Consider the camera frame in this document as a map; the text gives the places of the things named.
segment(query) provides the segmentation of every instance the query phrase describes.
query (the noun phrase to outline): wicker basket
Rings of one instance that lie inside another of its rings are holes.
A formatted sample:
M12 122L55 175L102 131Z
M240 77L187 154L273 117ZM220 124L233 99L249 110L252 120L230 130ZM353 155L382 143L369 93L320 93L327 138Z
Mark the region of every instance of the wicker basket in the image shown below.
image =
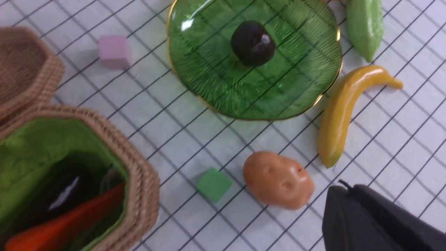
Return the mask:
M125 218L93 250L126 250L155 224L158 175L105 117L89 109L49 105L63 72L62 62L31 30L0 28L0 141L38 117L83 121L122 161L129 175Z

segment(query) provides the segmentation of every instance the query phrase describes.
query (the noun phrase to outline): grid paper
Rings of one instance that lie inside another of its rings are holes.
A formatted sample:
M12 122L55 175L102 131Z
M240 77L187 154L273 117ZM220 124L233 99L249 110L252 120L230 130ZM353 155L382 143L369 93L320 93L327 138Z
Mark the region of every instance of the grid paper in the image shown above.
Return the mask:
M208 110L173 75L165 25L169 0L0 0L0 25L35 30L66 66L53 103L98 110L157 170L161 207L137 251L324 251L322 216L338 179L368 184L446 231L446 0L383 0L384 38L373 63L401 79L358 100L345 151L334 169L317 155L321 101L286 121L234 121ZM352 50L345 1L328 1L341 29L343 74L366 65ZM98 60L101 35L128 37L128 71ZM254 200L242 166L271 150L304 164L316 185L305 208L285 211ZM210 167L234 184L216 204L193 185Z

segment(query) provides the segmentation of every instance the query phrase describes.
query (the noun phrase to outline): green glass plate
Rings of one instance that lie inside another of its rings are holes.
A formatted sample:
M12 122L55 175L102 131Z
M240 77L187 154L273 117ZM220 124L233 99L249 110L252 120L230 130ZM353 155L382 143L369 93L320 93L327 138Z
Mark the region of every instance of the green glass plate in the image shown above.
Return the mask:
M261 23L276 44L271 60L244 66L231 37ZM280 120L302 114L342 68L339 28L321 0L176 0L167 25L172 69L186 87L226 116Z

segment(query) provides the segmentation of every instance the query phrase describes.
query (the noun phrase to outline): carrot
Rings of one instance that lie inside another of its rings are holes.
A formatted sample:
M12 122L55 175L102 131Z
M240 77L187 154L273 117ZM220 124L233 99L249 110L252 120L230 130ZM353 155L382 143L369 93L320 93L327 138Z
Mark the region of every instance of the carrot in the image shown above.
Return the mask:
M66 214L14 235L5 251L54 251L66 246L85 229L99 222L124 199L124 184L93 198Z

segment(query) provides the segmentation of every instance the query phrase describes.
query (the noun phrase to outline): gold rim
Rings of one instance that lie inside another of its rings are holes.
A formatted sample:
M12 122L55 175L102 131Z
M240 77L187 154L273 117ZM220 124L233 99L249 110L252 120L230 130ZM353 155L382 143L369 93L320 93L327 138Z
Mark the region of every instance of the gold rim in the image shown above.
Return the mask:
M206 100L204 100L200 95L198 95L197 93L195 93L194 91L192 91L189 87L187 87L187 86L184 84L184 82L183 82L183 80L181 79L181 77L178 75L177 71L175 70L175 66L173 65L172 58L170 57L170 34L169 34L169 27L170 27L170 20L171 20L170 16L172 15L172 11L173 11L173 9L175 8L175 4L176 4L178 1L179 1L179 0L173 0L173 3L172 3L172 5L170 6L170 9L169 9L169 14L167 15L167 24L166 24L166 31L167 31L167 59L168 59L168 61L169 61L170 68L171 68L172 72L173 72L173 73L175 74L175 76L180 80L181 84L184 85L184 87L186 87L186 89L187 89L188 91L192 92L195 96L197 96L197 98L198 98L201 102L203 102L203 104L204 104L208 109L210 109L211 111L214 111L214 112L216 112L216 113L220 113L220 114L222 114L222 115L224 115L224 116L226 116L226 117L232 118L232 119L244 120L244 121L281 121L281 120L291 119L291 118L294 118L294 117L297 117L297 116L300 116L300 115L306 113L308 110L310 110L311 108L313 108L314 106L316 106L316 105L318 104L318 102L322 99L322 96L323 96L327 91L329 91L330 88L336 83L336 81L337 81L338 78L339 78L339 74L341 74L342 67L344 66L344 58L343 58L343 55L342 55L342 47L341 47L341 43L339 42L339 41L341 40L341 30L340 30L340 28L339 28L338 23L336 22L336 23L335 23L335 25L336 25L336 42L337 42L338 47L339 47L339 54L341 55L341 65L339 66L338 73L336 74L336 77L333 79L333 81L331 82L331 84L327 87L327 89L325 89L325 91L323 91L323 92L316 98L316 100L314 101L314 103L313 103L311 106L309 106L307 109L305 109L304 111L302 111L302 112L299 113L299 114L296 114L296 115L293 115L293 116L290 116L290 117L286 117L286 118L279 118L279 119L264 119L264 118L259 118L259 119L248 119L248 118L235 117L235 116L231 116L231 115L225 114L225 113L223 113L223 112L220 112L219 110L215 109L211 104L209 104L208 102L206 102ZM327 8L330 10L331 15L333 16L334 20L336 20L335 14L333 13L333 10L328 6L328 4L327 4L326 2L324 2L323 0L320 0L320 1L323 2L323 3L327 6Z

